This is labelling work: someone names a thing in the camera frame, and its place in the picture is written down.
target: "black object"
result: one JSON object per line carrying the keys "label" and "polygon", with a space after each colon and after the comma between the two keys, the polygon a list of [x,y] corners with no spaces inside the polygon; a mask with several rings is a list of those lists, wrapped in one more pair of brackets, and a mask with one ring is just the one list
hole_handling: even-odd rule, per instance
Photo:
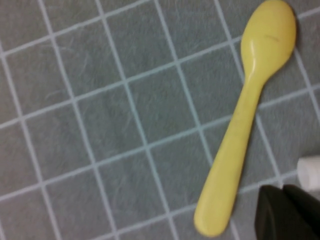
{"label": "black object", "polygon": [[260,187],[257,240],[320,240],[320,201],[294,185]]}

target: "spoon handle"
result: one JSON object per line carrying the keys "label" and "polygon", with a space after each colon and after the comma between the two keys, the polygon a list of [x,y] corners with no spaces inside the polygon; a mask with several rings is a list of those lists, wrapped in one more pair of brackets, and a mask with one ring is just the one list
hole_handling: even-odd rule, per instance
{"label": "spoon handle", "polygon": [[252,79],[244,84],[205,181],[194,213],[195,227],[205,236],[220,235],[228,225],[262,87]]}

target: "white object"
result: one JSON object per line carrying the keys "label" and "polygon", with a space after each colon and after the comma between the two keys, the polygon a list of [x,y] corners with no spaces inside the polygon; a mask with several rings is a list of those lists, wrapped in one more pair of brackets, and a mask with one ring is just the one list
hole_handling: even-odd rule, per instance
{"label": "white object", "polygon": [[302,157],[297,164],[301,187],[306,191],[320,190],[320,155]]}

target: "square tile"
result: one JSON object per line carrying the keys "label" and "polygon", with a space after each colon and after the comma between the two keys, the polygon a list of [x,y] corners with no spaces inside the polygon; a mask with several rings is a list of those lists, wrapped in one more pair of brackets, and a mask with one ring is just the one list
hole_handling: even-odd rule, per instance
{"label": "square tile", "polygon": [[122,86],[84,99],[79,107],[97,161],[142,145]]}
{"label": "square tile", "polygon": [[107,21],[127,77],[173,60],[153,2],[111,16]]}
{"label": "square tile", "polygon": [[8,240],[56,239],[40,190],[2,201],[0,218]]}
{"label": "square tile", "polygon": [[17,117],[13,96],[2,63],[0,63],[0,124]]}
{"label": "square tile", "polygon": [[102,22],[59,36],[57,44],[75,95],[120,80]]}
{"label": "square tile", "polygon": [[221,9],[233,38],[243,34],[248,20],[263,0],[220,0]]}
{"label": "square tile", "polygon": [[319,121],[308,94],[259,112],[281,173],[295,170],[300,157],[320,153]]}
{"label": "square tile", "polygon": [[[228,122],[208,128],[204,135],[215,157],[228,127]],[[253,124],[248,142],[239,186],[245,187],[275,176],[264,142],[256,124]]]}
{"label": "square tile", "polygon": [[240,239],[256,240],[255,217],[259,190],[237,195],[233,207],[233,220]]}
{"label": "square tile", "polygon": [[50,41],[7,57],[24,114],[69,98]]}
{"label": "square tile", "polygon": [[[235,48],[241,60],[240,41],[235,44]],[[266,82],[260,102],[268,102],[305,87],[306,84],[299,69],[297,59],[292,55],[289,61]]]}
{"label": "square tile", "polygon": [[137,0],[100,0],[105,13],[133,4]]}
{"label": "square tile", "polygon": [[195,126],[175,68],[134,81],[130,88],[149,142]]}
{"label": "square tile", "polygon": [[[200,235],[194,225],[194,211],[182,213],[174,217],[174,223],[181,240],[208,240],[208,237]],[[234,240],[230,226],[222,235],[215,237],[214,240]]]}
{"label": "square tile", "polygon": [[3,50],[13,49],[48,34],[37,0],[2,0],[0,25]]}
{"label": "square tile", "polygon": [[120,235],[120,240],[174,240],[167,221],[160,221]]}
{"label": "square tile", "polygon": [[229,47],[182,64],[201,123],[233,113],[242,88]]}
{"label": "square tile", "polygon": [[164,214],[144,153],[104,165],[100,173],[118,229]]}
{"label": "square tile", "polygon": [[94,0],[43,0],[53,31],[66,29],[99,15]]}
{"label": "square tile", "polygon": [[0,130],[0,156],[0,196],[37,183],[20,124]]}
{"label": "square tile", "polygon": [[198,134],[157,146],[151,152],[170,209],[196,203],[210,169]]}
{"label": "square tile", "polygon": [[44,179],[90,164],[71,105],[28,119],[27,125]]}
{"label": "square tile", "polygon": [[87,240],[111,231],[92,171],[47,188],[63,240]]}
{"label": "square tile", "polygon": [[299,38],[297,47],[303,65],[312,85],[320,83],[320,13],[308,16],[299,21]]}
{"label": "square tile", "polygon": [[215,3],[211,0],[160,0],[179,58],[226,41]]}

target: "yellow spoon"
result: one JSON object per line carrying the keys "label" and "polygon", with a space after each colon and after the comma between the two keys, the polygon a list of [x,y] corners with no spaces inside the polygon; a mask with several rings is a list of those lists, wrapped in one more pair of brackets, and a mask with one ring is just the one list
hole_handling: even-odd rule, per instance
{"label": "yellow spoon", "polygon": [[205,236],[218,236],[228,225],[261,91],[289,59],[295,41],[295,16],[281,0],[263,2],[245,27],[244,86],[194,213],[195,227]]}

